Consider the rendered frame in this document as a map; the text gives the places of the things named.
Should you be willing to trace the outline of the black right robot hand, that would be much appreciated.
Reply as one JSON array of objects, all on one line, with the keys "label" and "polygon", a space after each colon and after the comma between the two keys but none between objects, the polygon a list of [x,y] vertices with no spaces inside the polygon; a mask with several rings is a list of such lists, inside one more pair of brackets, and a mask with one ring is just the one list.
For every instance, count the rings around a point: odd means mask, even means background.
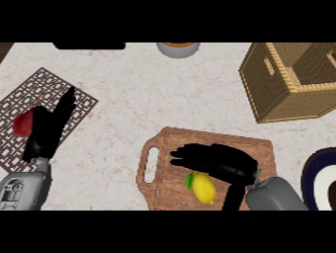
[{"label": "black right robot hand", "polygon": [[170,164],[185,167],[229,184],[223,211],[236,211],[245,195],[245,187],[257,179],[257,160],[239,149],[213,143],[189,143],[171,153]]}]

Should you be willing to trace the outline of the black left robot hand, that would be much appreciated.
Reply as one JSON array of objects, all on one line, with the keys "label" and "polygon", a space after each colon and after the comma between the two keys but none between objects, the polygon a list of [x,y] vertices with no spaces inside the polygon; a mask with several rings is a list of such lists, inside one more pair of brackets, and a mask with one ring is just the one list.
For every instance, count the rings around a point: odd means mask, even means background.
[{"label": "black left robot hand", "polygon": [[59,98],[53,111],[44,106],[35,106],[32,111],[32,126],[22,160],[29,163],[34,158],[52,159],[59,145],[65,124],[75,109],[74,87],[69,87]]}]

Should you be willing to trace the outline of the yellow lemon with green leaf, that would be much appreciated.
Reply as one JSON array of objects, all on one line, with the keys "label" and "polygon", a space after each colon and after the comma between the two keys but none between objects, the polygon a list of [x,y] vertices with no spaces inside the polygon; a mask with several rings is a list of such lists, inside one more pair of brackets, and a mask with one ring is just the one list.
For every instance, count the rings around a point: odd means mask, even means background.
[{"label": "yellow lemon with green leaf", "polygon": [[204,173],[191,172],[185,177],[185,188],[192,192],[197,200],[207,205],[214,204],[216,187]]}]

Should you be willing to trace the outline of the brown wooden cutting board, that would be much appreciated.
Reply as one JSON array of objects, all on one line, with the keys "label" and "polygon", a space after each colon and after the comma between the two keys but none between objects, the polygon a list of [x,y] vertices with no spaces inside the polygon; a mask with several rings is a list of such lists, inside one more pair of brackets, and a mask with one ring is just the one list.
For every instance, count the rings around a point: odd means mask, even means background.
[{"label": "brown wooden cutting board", "polygon": [[[137,169],[136,183],[145,196],[151,211],[220,211],[229,184],[211,178],[216,186],[214,204],[202,204],[185,188],[185,177],[191,170],[171,166],[170,152],[188,143],[210,145],[219,143],[235,147],[248,153],[259,162],[259,179],[267,180],[276,175],[273,144],[269,140],[235,136],[198,130],[164,127],[160,133],[146,141]],[[155,180],[145,182],[145,170],[151,148],[160,150]]]}]

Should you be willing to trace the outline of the tan wicker basket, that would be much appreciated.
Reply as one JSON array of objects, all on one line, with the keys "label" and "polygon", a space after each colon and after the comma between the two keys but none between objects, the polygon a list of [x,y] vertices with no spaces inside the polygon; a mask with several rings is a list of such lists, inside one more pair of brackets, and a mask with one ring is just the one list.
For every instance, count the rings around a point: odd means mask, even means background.
[{"label": "tan wicker basket", "polygon": [[336,42],[253,42],[239,75],[259,124],[336,109]]}]

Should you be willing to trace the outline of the red pear-shaped fruit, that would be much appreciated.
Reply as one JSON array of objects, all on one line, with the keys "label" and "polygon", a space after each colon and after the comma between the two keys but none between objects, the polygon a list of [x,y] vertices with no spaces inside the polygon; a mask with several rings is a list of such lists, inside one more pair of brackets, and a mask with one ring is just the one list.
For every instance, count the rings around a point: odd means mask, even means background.
[{"label": "red pear-shaped fruit", "polygon": [[13,120],[12,128],[13,134],[18,137],[28,137],[31,135],[31,127],[34,121],[34,109],[40,105],[41,101],[35,102],[35,106],[19,114]]}]

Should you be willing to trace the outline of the brown lattice placemat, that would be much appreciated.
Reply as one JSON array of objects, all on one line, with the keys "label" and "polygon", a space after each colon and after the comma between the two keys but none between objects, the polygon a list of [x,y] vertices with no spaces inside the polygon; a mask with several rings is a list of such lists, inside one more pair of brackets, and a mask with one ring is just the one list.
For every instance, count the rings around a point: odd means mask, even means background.
[{"label": "brown lattice placemat", "polygon": [[26,138],[15,135],[13,120],[37,103],[52,110],[69,87],[41,67],[0,101],[0,167],[7,173],[35,170],[22,160]]}]

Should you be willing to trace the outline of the dark blue and white plate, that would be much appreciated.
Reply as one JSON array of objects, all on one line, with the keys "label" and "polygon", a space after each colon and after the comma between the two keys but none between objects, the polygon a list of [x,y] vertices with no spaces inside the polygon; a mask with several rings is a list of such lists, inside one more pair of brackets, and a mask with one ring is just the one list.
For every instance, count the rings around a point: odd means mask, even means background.
[{"label": "dark blue and white plate", "polygon": [[336,147],[309,156],[301,170],[300,191],[310,211],[336,211]]}]

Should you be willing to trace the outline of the black flat appliance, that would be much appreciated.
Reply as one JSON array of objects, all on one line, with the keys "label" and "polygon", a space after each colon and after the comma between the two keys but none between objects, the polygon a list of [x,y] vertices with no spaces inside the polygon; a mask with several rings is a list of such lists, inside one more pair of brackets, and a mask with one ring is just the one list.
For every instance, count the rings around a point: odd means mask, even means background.
[{"label": "black flat appliance", "polygon": [[58,49],[100,49],[100,50],[123,50],[126,48],[124,42],[53,42]]}]

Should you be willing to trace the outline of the grey bowl with orange rim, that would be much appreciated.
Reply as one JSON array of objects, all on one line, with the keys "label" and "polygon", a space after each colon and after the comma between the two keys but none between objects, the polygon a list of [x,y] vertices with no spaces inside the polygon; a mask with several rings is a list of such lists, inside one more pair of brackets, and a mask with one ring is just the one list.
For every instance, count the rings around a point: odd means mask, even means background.
[{"label": "grey bowl with orange rim", "polygon": [[164,56],[170,58],[188,58],[198,51],[199,43],[195,42],[186,46],[170,46],[165,43],[158,42],[157,47]]}]

